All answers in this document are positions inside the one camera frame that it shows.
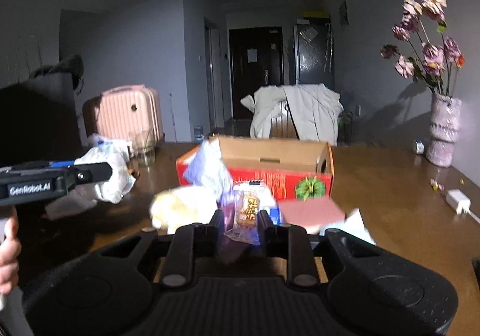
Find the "person's left hand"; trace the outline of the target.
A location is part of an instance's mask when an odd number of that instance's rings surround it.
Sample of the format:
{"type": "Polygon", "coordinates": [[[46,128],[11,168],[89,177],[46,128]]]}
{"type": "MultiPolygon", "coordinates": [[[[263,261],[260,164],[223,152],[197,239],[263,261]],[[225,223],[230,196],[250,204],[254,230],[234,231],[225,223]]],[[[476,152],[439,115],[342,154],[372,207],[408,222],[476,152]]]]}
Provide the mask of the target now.
{"type": "Polygon", "coordinates": [[[0,291],[2,295],[9,294],[19,281],[18,256],[21,244],[17,232],[18,218],[16,213],[12,212],[1,235],[3,238],[0,248],[0,291]]]}

